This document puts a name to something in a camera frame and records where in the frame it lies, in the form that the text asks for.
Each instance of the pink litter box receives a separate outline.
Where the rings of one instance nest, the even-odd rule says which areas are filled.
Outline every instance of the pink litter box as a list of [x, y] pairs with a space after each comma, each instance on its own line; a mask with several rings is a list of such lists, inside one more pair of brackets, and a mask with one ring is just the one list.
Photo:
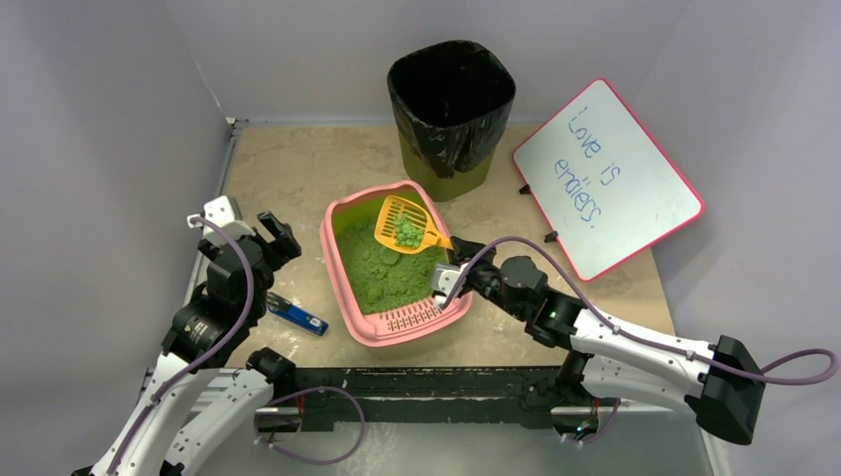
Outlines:
[[[327, 265], [333, 291], [350, 335], [369, 347], [400, 344], [431, 334], [458, 320], [467, 313], [473, 302], [473, 296], [467, 295], [454, 300], [447, 309], [440, 310], [432, 301], [430, 291], [429, 297], [396, 309], [375, 314], [362, 313], [351, 290], [341, 256], [339, 256], [334, 227], [341, 231], [342, 221], [346, 221], [348, 216], [345, 212], [351, 209], [357, 210], [362, 216], [372, 215], [372, 218], [376, 219], [388, 195], [400, 195], [418, 204], [422, 202], [435, 221], [438, 230], [449, 236], [446, 224], [431, 198], [420, 185], [411, 180], [368, 188], [336, 200], [327, 207], [324, 221], [321, 222], [318, 230], [321, 237], [321, 249], [324, 252], [324, 263]], [[441, 250], [441, 261], [445, 261], [444, 250]]]

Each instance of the trash can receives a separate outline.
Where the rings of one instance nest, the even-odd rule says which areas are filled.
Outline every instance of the trash can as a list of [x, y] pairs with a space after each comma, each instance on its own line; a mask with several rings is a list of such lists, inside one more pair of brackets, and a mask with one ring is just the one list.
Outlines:
[[474, 42], [439, 43], [398, 59], [388, 86], [409, 178], [438, 202], [482, 184], [516, 91], [497, 57]]

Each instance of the pink rim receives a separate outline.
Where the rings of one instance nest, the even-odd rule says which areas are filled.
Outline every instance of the pink rim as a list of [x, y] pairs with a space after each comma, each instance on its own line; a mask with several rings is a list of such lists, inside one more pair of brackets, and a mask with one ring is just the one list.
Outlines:
[[[431, 298], [377, 314], [363, 314], [359, 309], [359, 304], [356, 302], [356, 298], [350, 289], [350, 283], [348, 282], [347, 274], [339, 257], [338, 248], [336, 247], [336, 241], [333, 236], [333, 213], [366, 201], [372, 195], [385, 196], [401, 189], [419, 194], [438, 229], [443, 234], [449, 236], [449, 230], [432, 200], [420, 185], [411, 180], [402, 180], [389, 185], [367, 188], [340, 200], [333, 201], [327, 207], [324, 220], [318, 229], [321, 239], [321, 250], [324, 253], [324, 264], [327, 266], [327, 273], [330, 276], [330, 283], [333, 286], [342, 318], [347, 325], [350, 335], [359, 343], [369, 347], [385, 347], [400, 344], [431, 334], [462, 317], [470, 309], [470, 304], [473, 302], [473, 296], [468, 295], [456, 299], [445, 311], [438, 311], [433, 305]], [[397, 318], [401, 318], [402, 320], [397, 325], [389, 325], [390, 321], [394, 323], [394, 319]]]

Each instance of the black trash bag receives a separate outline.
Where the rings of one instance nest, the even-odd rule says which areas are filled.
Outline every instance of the black trash bag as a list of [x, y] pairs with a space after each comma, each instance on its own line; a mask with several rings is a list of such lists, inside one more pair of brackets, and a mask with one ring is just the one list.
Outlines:
[[493, 153], [516, 91], [494, 54], [461, 40], [398, 59], [388, 84], [398, 129], [442, 179], [472, 171]]

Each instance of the litter scoop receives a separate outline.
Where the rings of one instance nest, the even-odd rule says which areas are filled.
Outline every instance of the litter scoop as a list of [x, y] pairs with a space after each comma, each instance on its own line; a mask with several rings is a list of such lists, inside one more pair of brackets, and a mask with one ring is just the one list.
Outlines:
[[452, 249], [449, 238], [441, 235], [425, 209], [396, 195], [387, 196], [383, 202], [374, 238], [381, 245], [406, 255], [431, 246]]

